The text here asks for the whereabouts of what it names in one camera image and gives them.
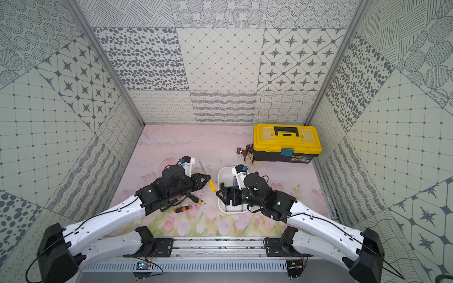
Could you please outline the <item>small orange black screwdriver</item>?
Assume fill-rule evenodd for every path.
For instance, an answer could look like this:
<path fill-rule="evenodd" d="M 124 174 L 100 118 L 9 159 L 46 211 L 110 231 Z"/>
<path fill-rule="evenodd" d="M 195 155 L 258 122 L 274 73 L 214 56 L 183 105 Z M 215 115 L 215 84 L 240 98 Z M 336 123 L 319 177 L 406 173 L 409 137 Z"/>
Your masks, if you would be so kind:
<path fill-rule="evenodd" d="M 193 208 L 197 208 L 199 206 L 203 206 L 204 204 L 197 204 L 197 205 L 187 205 L 187 206 L 180 206 L 174 209 L 174 213 L 182 213 L 185 211 L 189 211 Z"/>

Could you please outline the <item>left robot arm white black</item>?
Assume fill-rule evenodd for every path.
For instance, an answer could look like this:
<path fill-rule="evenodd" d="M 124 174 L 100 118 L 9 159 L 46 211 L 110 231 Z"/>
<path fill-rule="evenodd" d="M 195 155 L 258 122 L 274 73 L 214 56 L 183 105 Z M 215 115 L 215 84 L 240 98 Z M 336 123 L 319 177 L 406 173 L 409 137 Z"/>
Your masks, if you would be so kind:
<path fill-rule="evenodd" d="M 191 166 L 167 166 L 160 178 L 121 204 L 73 225 L 49 226 L 33 261 L 39 267 L 41 282 L 65 283 L 89 265 L 115 257 L 153 255 L 158 244 L 146 226 L 118 237 L 108 234 L 160 210 L 174 199 L 203 189 L 210 180 L 209 175 L 192 173 Z"/>

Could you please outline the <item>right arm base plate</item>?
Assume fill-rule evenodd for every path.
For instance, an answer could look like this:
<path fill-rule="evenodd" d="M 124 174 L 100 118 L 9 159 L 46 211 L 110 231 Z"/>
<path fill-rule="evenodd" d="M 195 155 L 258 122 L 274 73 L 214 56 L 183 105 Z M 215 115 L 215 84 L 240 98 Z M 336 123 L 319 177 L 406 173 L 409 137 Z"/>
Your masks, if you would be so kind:
<path fill-rule="evenodd" d="M 297 228 L 287 227 L 280 238 L 263 239 L 267 257 L 313 257 L 311 254 L 301 254 L 293 247 L 293 238 Z"/>

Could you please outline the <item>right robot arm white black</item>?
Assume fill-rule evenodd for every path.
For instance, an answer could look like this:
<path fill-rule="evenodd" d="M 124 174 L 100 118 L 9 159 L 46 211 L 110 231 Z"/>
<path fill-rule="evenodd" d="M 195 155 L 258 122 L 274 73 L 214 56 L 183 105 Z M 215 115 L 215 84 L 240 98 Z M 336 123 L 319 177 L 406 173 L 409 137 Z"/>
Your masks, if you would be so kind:
<path fill-rule="evenodd" d="M 222 183 L 217 191 L 225 205 L 256 207 L 287 224 L 280 239 L 265 239 L 270 257 L 311 255 L 346 269 L 359 283 L 381 281 L 385 253 L 377 232 L 346 227 L 314 212 L 295 197 L 273 190 L 258 173 L 239 173 L 236 179 L 237 186 Z"/>

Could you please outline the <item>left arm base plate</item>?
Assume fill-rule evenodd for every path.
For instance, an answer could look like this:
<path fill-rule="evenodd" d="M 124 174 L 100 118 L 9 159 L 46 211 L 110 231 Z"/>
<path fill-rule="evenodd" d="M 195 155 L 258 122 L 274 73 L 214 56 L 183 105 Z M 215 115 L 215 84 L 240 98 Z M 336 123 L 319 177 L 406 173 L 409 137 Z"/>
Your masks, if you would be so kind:
<path fill-rule="evenodd" d="M 147 226 L 136 228 L 132 238 L 138 239 L 138 247 L 134 252 L 124 254 L 126 258 L 168 258 L 171 256 L 175 241 L 173 238 L 155 238 Z"/>

